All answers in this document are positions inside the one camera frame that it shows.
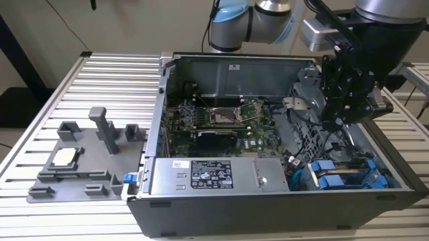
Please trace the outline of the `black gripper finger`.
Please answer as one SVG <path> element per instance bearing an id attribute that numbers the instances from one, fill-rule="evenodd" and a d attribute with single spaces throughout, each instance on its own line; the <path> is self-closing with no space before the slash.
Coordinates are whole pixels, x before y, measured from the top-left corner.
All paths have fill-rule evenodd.
<path id="1" fill-rule="evenodd" d="M 350 87 L 350 76 L 341 58 L 322 57 L 322 93 L 325 106 L 321 112 L 322 128 L 326 131 L 337 131 L 342 125 L 342 112 L 345 98 Z"/>
<path id="2" fill-rule="evenodd" d="M 350 125 L 361 122 L 361 120 L 367 117 L 371 112 L 367 95 L 374 88 L 374 79 L 371 77 L 361 78 L 346 75 L 341 87 L 341 119 L 345 124 Z"/>

